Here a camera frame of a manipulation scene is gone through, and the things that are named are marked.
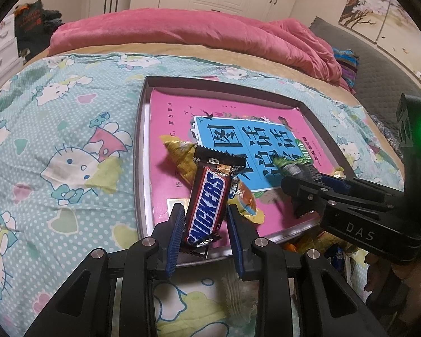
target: pink book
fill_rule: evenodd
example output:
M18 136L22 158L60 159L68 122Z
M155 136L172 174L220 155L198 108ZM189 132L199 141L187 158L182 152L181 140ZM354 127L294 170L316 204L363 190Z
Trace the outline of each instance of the pink book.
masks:
M246 169L239 178L256 196L265 221L260 236L315 219L315 213L299 219L290 199L282 192L281 175L273 157L310 156L314 166L330 174L334 168L298 108L277 109L256 104L162 93L153 89L150 99L149 158L154 224L164 222L175 200L188 199L191 187L175 171L160 136L170 135L208 148L245 155ZM222 239L213 247L229 245L226 224Z

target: beige bed sheet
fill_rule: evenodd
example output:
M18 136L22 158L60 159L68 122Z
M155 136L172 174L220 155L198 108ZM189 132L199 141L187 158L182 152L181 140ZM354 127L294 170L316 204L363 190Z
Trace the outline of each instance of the beige bed sheet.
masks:
M271 62L264 58L248 56L243 53L236 53L232 51L226 51L222 49L207 48L200 45L183 45L183 44L166 44L166 43L131 43L121 45L107 45L107 46L95 46L85 47L80 49L74 49L66 53L86 53L86 54L106 54L110 52L123 52L123 53L147 53L147 54L166 54L171 56L182 56L182 57L195 57L212 62L219 62L225 65L238 65L240 67L250 69L253 71L260 71L291 80L301 82L310 87L320 90L325 95L344 102L346 105L354 106L360 105L355 96L351 95L345 89L341 87L331 85L327 82L318 80L310 77L302 72L297 71L291 67L282 65L280 63ZM47 57L48 50L39 53L36 57L31 59L29 63L35 62L41 58ZM380 133L379 129L373 123L371 118L367 115L368 125L373 131L374 135L378 138L382 148L389 154L389 156L395 161L404 175L404 165L402 164L399 157L393 151L393 148L389 145L386 138Z

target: gray mattress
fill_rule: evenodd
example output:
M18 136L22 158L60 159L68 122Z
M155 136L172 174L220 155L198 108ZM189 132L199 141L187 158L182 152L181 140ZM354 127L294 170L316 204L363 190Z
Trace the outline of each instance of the gray mattress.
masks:
M391 59L341 28L317 17L310 30L334 48L351 49L359 56L356 98L397 136L396 108L401 93L421 97L420 88Z

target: blue title label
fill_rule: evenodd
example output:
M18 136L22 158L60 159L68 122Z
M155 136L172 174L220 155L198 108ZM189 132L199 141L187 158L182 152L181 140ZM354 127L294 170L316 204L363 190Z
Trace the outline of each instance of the blue title label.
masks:
M303 156L295 136L284 124L233 118L194 118L198 144L246 158L246 168L238 175L251 191L281 187L282 175L275 157L296 160Z
M214 231L218 214L223 205L226 181L215 172L206 169L198 199L192 214L192 224L187 242L196 244Z

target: metal tray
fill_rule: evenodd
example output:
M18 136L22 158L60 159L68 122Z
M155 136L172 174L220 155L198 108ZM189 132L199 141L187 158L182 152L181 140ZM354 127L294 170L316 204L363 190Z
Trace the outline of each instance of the metal tray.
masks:
M266 92L251 87L239 86L197 78L178 77L146 77L137 110L135 145L134 145L134 199L136 207L136 221L139 238L151 235L154 228L153 211L151 203L151 184L149 173L149 122L150 122L150 97L156 88L167 94L212 97L222 100L231 100L270 106L282 109L299 108L306 123L311 128L331 164L345 169L348 178L354 178L349 163L340 151L338 145L319 122L317 117L301 101ZM319 219L313 218L293 227L283 229L267 236L270 240L281 243L295 238L304 231L318 225ZM230 246L209 249L207 257L180 253L178 266L186 267L221 260L231 255Z

